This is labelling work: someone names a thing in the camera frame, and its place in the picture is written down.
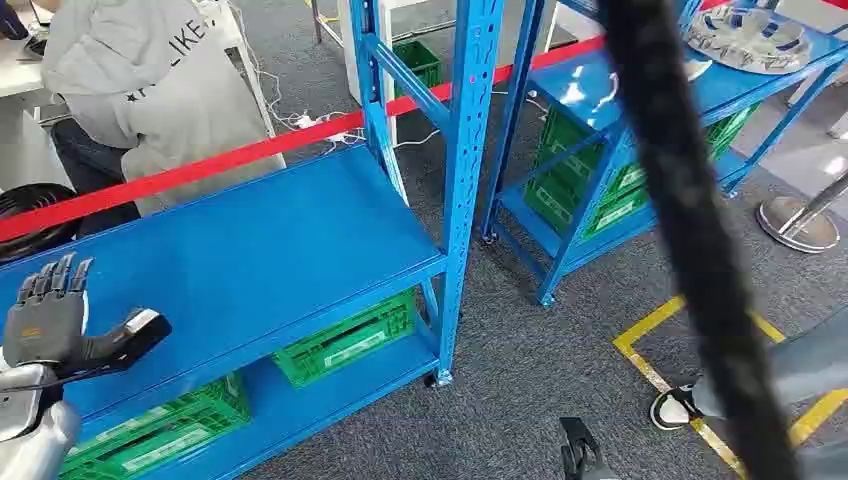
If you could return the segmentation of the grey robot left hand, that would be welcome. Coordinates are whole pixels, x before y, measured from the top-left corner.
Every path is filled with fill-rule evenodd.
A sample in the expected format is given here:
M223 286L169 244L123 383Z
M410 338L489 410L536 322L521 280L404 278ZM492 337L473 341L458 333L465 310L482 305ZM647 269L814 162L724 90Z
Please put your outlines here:
M161 313L138 308L107 333L85 334L93 263L69 253L26 277L7 313L1 373L3 393L42 390L123 372L172 333Z

